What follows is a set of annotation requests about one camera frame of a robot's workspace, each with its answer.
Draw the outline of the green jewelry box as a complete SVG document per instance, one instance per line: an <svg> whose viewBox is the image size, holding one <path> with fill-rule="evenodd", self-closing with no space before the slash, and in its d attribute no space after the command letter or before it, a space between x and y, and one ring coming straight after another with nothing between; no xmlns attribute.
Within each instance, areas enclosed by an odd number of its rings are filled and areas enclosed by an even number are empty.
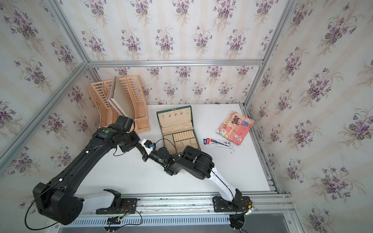
<svg viewBox="0 0 373 233"><path fill-rule="evenodd" d="M163 144L171 155L181 154L187 146L200 149L190 105L156 113Z"/></svg>

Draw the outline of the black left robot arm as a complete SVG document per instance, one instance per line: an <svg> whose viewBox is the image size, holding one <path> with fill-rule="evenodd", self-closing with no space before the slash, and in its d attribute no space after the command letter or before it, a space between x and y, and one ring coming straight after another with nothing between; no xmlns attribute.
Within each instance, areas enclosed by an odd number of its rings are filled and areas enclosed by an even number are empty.
<svg viewBox="0 0 373 233"><path fill-rule="evenodd" d="M80 154L47 184L33 189L39 214L63 225L72 223L80 214L98 209L121 210L121 194L112 189L77 195L84 178L110 150L120 147L128 152L136 147L139 136L134 120L120 116L114 124L98 129Z"/></svg>

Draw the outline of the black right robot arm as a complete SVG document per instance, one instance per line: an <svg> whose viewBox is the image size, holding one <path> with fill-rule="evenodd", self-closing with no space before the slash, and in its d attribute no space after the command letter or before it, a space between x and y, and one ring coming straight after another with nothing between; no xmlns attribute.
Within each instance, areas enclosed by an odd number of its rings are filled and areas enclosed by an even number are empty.
<svg viewBox="0 0 373 233"><path fill-rule="evenodd" d="M168 175L174 176L185 170L199 180L208 179L227 204L235 207L240 204L242 193L221 176L209 154L186 146L181 154L171 155L165 147L157 150L155 144L149 140L137 143L136 148L142 154L143 161L153 160L161 165Z"/></svg>

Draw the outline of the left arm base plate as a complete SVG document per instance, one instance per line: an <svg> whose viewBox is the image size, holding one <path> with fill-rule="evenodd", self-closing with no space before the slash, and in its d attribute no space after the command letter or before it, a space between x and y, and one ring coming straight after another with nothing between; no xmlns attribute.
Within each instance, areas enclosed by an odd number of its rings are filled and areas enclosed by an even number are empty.
<svg viewBox="0 0 373 233"><path fill-rule="evenodd" d="M114 215L114 214L134 214L137 207L137 198L122 198L118 200L108 208L102 208L96 210L97 215Z"/></svg>

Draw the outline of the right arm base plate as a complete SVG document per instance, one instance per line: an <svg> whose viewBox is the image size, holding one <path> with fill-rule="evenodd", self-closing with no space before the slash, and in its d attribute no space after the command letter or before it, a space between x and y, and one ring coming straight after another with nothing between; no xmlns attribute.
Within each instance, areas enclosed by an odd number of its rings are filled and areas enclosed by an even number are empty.
<svg viewBox="0 0 373 233"><path fill-rule="evenodd" d="M243 196L239 200L228 202L220 196L212 198L215 213L222 212L245 212L252 208L253 201L248 196Z"/></svg>

